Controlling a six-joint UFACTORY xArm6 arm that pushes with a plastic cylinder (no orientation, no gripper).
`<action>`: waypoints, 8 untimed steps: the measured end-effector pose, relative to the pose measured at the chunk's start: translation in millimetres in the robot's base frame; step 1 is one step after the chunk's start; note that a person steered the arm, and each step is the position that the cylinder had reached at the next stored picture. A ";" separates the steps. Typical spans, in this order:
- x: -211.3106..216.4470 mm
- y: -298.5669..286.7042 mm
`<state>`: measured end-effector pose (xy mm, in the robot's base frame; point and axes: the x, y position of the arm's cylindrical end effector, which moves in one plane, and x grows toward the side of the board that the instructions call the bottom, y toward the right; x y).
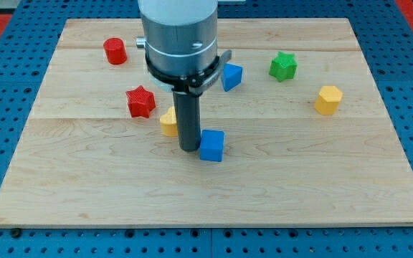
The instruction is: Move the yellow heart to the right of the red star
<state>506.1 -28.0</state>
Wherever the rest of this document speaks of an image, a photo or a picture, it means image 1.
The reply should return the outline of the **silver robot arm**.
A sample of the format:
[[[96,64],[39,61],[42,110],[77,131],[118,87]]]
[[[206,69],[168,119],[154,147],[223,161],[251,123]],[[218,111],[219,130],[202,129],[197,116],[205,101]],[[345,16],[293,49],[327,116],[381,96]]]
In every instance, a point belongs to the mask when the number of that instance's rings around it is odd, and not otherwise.
[[[138,7],[146,63],[161,89],[217,67],[217,0],[138,0]]]

